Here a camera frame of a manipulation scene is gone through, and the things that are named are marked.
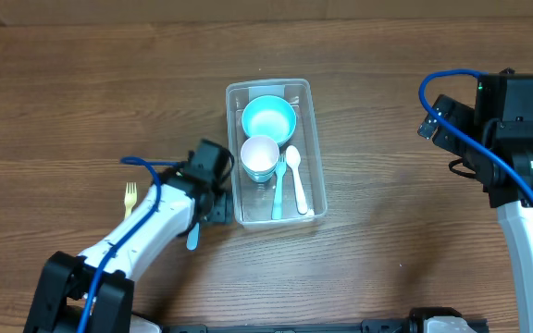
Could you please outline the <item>light blue plastic fork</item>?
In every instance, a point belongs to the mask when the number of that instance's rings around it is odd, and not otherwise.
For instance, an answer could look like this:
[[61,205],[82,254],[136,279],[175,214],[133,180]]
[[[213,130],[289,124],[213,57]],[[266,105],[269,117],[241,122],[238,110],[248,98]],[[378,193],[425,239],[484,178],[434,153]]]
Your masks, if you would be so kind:
[[189,251],[194,251],[198,247],[200,239],[200,224],[196,223],[188,233],[186,247]]

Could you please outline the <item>pink plastic cup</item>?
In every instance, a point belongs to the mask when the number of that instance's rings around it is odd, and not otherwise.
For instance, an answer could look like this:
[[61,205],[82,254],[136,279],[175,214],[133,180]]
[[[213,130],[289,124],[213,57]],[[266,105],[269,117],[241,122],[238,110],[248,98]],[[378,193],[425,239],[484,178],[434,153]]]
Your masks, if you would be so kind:
[[279,160],[279,146],[266,135],[253,136],[242,145],[240,158],[248,170],[268,171],[273,169]]

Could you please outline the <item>yellow plastic fork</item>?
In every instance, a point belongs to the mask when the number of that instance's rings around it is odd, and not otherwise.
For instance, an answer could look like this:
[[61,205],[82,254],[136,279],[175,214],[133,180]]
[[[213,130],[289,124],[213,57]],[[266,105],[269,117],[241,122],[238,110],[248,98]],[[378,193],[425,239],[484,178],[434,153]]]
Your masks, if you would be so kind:
[[124,194],[124,218],[127,219],[131,213],[135,204],[138,202],[138,191],[137,184],[135,182],[128,182],[126,184],[125,194]]

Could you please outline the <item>green plastic fork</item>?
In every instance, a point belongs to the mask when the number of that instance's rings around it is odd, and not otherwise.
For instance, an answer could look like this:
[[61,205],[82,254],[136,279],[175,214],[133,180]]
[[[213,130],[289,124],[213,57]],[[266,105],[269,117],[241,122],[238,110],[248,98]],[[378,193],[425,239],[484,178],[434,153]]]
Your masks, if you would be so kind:
[[282,218],[282,201],[283,201],[283,179],[287,170],[285,155],[281,154],[275,168],[276,186],[271,218],[278,220]]

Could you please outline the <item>light blue bowl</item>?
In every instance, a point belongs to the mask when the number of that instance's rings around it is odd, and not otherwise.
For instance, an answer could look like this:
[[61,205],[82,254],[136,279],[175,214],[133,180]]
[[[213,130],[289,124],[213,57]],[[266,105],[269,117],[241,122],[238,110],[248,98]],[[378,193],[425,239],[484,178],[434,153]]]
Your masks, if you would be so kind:
[[248,138],[267,136],[282,146],[293,136],[297,116],[291,104],[283,98],[263,95],[254,98],[243,109],[241,124]]

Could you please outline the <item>pink plastic spoon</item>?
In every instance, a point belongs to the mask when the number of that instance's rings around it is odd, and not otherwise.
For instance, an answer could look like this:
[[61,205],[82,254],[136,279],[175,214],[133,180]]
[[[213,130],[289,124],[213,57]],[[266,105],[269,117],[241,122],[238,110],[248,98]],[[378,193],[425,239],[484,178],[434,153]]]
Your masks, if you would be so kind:
[[304,193],[303,183],[301,181],[299,166],[301,164],[301,156],[298,149],[289,145],[285,152],[286,162],[288,167],[291,169],[293,176],[293,185],[295,191],[295,200],[298,213],[300,215],[306,215],[308,212],[308,205]]

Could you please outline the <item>green plastic cup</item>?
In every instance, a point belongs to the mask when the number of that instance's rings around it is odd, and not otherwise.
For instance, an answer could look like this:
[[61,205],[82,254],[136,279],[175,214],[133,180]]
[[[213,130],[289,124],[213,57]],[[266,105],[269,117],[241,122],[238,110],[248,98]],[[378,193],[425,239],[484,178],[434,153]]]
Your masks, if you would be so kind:
[[264,183],[269,181],[273,177],[273,175],[275,174],[275,169],[261,172],[246,170],[246,174],[250,178],[250,180],[256,183]]

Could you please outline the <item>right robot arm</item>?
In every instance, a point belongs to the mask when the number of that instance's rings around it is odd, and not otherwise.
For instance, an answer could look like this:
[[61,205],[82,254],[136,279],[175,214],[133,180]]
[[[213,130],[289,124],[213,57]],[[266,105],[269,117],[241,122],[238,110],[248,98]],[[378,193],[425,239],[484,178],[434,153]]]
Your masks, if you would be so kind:
[[451,169],[480,182],[497,211],[514,274],[519,325],[533,332],[533,97],[475,108],[441,94],[420,136],[456,155]]

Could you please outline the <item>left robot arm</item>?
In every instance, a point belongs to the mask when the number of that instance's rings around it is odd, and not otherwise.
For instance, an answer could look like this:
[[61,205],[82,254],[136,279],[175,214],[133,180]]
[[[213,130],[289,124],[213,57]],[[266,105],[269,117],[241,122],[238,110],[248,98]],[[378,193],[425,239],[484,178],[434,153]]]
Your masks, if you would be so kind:
[[194,250],[203,224],[231,220],[221,180],[190,168],[153,175],[139,206],[107,236],[76,256],[53,254],[43,267],[24,326],[27,332],[161,332],[132,311],[134,287],[178,237]]

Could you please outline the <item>clear plastic container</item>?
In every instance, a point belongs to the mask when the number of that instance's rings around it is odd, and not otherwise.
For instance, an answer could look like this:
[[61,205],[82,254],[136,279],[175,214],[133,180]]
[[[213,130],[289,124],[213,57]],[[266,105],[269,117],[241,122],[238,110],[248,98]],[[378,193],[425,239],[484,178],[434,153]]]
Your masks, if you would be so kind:
[[232,83],[226,113],[237,222],[273,228],[322,217],[328,202],[308,81]]

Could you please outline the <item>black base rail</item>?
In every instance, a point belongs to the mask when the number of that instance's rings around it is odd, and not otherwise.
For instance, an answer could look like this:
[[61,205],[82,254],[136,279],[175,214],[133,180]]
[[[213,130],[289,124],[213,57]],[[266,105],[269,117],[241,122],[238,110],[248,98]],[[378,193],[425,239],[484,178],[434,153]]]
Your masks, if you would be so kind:
[[131,317],[130,333],[489,333],[486,319],[466,320],[450,307],[413,308],[405,318],[364,319],[358,323],[270,326],[208,327],[206,325],[162,326],[139,314]]

